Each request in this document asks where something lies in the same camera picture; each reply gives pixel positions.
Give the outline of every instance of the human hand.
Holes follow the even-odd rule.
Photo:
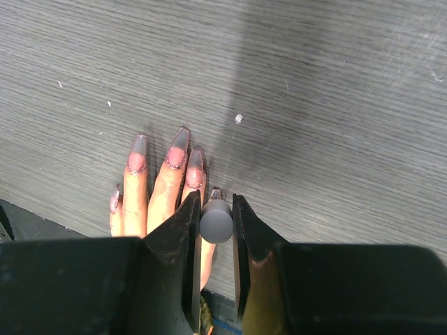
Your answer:
[[[206,187],[204,157],[202,151],[193,149],[186,164],[189,139],[190,131],[181,127],[160,168],[148,203],[147,138],[145,135],[137,135],[124,171],[123,194],[119,192],[118,185],[110,198],[110,232],[113,237],[145,237],[170,218],[175,212],[185,175],[182,202],[190,192],[200,190],[203,206]],[[215,244],[202,239],[200,290],[210,277],[215,247]]]

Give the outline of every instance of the round gray object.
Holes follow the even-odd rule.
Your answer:
[[[203,208],[200,220],[200,234],[205,241],[213,244],[227,242],[233,235],[231,208],[223,200],[212,200]]]

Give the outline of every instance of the debris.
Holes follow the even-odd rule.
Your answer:
[[[236,118],[235,118],[235,120],[236,120],[236,124],[240,124],[241,122],[242,122],[242,119],[243,119],[244,117],[242,116],[242,114],[238,114],[238,115],[236,115]]]

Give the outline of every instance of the long fingernail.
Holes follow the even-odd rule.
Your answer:
[[[202,152],[194,149],[189,157],[186,184],[191,188],[199,188],[203,185],[204,176]]]
[[[118,202],[119,202],[119,184],[117,184],[117,189],[113,191],[113,194],[110,197],[110,213],[115,214],[118,208]]]
[[[189,146],[189,137],[191,132],[185,127],[181,127],[176,134],[173,143],[170,146],[168,155],[166,156],[166,163],[172,169],[180,169],[185,160],[186,152]]]
[[[146,136],[138,134],[133,141],[131,153],[127,160],[127,166],[133,173],[139,173],[146,166]]]
[[[210,199],[208,201],[211,200],[222,200],[222,190],[219,187],[214,187],[212,189]]]

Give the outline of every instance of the wood grain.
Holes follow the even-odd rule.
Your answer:
[[[0,0],[0,198],[107,235],[135,134],[154,176],[185,124],[210,186],[287,239],[447,259],[446,17],[435,0]],[[211,290],[234,297],[232,266],[224,244]]]

